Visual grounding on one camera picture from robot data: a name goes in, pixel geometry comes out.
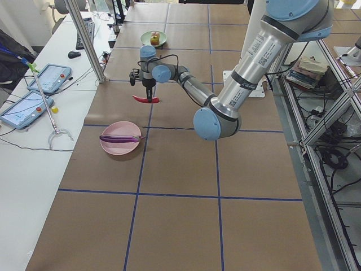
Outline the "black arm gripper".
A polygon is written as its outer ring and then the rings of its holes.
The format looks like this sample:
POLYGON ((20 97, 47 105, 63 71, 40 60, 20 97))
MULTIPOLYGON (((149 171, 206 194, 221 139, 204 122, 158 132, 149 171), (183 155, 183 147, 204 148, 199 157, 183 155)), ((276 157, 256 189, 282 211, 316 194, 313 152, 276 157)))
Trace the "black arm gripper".
POLYGON ((129 81, 131 86, 134 86, 136 81, 141 81, 142 85, 146 88, 147 103, 152 102, 155 79, 149 72, 133 68, 129 74, 129 81))

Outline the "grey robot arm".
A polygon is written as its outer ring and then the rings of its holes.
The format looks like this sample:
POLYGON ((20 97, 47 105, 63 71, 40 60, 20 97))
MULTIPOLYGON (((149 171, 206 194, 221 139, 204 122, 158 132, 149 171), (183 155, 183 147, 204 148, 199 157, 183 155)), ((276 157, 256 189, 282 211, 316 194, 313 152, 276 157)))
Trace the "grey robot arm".
POLYGON ((333 1, 255 1, 252 15, 258 18, 259 33, 227 77, 218 95, 179 64, 164 63, 151 45, 140 48, 139 68, 130 72, 130 83, 140 80, 146 102, 152 101, 156 83, 175 81, 201 108, 193 117, 197 135, 208 141, 234 135, 241 125, 239 108, 254 91, 274 60, 289 44, 316 41, 330 35, 333 1))

